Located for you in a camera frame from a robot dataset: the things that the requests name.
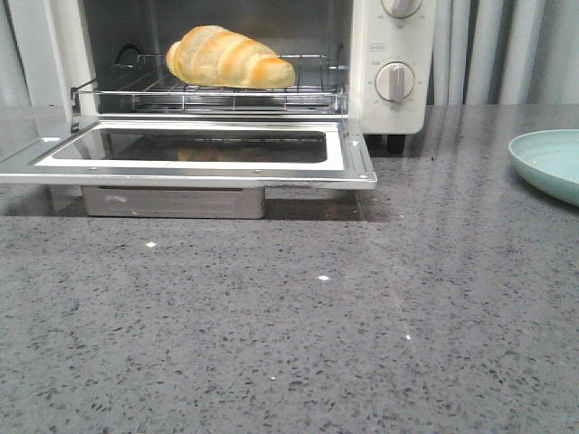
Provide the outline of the oven glass door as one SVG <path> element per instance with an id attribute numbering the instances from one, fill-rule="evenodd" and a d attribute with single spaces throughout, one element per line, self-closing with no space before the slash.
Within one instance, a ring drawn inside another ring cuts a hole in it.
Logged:
<path id="1" fill-rule="evenodd" d="M 347 118 L 82 117 L 1 161 L 5 184 L 372 190 L 364 135 Z"/>

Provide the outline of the golden croissant bread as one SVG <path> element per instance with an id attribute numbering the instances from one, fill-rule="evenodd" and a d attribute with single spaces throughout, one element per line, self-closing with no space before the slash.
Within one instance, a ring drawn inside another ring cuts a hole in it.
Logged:
<path id="1" fill-rule="evenodd" d="M 174 42 L 166 66 L 198 86 L 275 90 L 296 79 L 294 67 L 272 48 L 218 25 L 197 26 Z"/>

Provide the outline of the lower oven knob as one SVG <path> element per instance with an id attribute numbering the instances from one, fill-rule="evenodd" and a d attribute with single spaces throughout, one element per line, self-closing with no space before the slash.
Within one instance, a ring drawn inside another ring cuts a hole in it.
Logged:
<path id="1" fill-rule="evenodd" d="M 377 94 L 390 102 L 400 103 L 406 99 L 414 84 L 412 69 L 403 62 L 387 63 L 375 77 Z"/>

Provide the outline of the oven knob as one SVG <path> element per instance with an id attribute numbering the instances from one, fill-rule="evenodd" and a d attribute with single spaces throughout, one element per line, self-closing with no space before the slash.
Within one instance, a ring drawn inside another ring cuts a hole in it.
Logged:
<path id="1" fill-rule="evenodd" d="M 422 0 L 381 0 L 385 12 L 396 19 L 406 19 L 415 14 Z"/>
<path id="2" fill-rule="evenodd" d="M 403 62 L 387 63 L 375 77 L 377 94 L 390 102 L 400 103 L 406 99 L 414 84 L 412 69 Z"/>

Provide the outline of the white Toshiba toaster oven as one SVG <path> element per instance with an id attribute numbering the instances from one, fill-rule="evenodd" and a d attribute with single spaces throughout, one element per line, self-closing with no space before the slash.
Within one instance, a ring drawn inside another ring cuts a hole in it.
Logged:
<path id="1" fill-rule="evenodd" d="M 44 1 L 67 119 L 156 113 L 211 118 L 349 118 L 392 154 L 421 130 L 433 1 Z M 189 84 L 170 46 L 217 24 L 271 47 L 295 70 L 284 89 Z"/>

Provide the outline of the upper oven knob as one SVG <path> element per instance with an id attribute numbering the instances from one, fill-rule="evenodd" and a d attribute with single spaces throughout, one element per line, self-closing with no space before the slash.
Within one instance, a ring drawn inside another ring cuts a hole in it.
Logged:
<path id="1" fill-rule="evenodd" d="M 422 0 L 381 0 L 385 12 L 396 19 L 406 19 L 415 14 Z"/>

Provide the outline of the light green plate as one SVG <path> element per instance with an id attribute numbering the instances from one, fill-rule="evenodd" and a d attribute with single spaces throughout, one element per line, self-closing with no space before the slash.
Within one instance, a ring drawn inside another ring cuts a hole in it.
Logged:
<path id="1" fill-rule="evenodd" d="M 578 206 L 578 130 L 527 133 L 508 144 L 516 172 L 538 190 Z"/>

